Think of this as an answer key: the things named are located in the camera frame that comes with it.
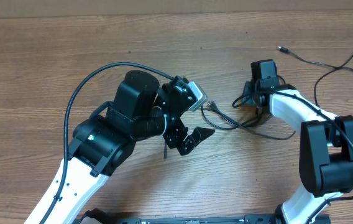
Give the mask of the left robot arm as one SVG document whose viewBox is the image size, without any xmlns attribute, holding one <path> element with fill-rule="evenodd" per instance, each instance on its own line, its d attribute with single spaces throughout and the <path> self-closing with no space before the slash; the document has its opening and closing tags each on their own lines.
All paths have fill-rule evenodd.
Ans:
<svg viewBox="0 0 353 224">
<path fill-rule="evenodd" d="M 161 85 L 150 73 L 127 72 L 115 98 L 75 128 L 67 157 L 26 222 L 72 223 L 139 141 L 162 136 L 170 149 L 189 154 L 214 130 L 196 127 L 189 133 L 180 118 L 205 102 L 201 87 L 186 78 Z"/>
</svg>

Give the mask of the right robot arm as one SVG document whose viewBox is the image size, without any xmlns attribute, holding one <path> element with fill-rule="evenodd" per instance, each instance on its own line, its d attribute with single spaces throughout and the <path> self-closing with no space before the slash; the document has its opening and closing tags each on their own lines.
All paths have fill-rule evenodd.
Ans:
<svg viewBox="0 0 353 224">
<path fill-rule="evenodd" d="M 277 74 L 272 59 L 251 63 L 248 102 L 289 124 L 300 135 L 301 185 L 278 205 L 271 223 L 328 223 L 321 211 L 353 200 L 353 116 L 338 116 L 306 100 Z"/>
</svg>

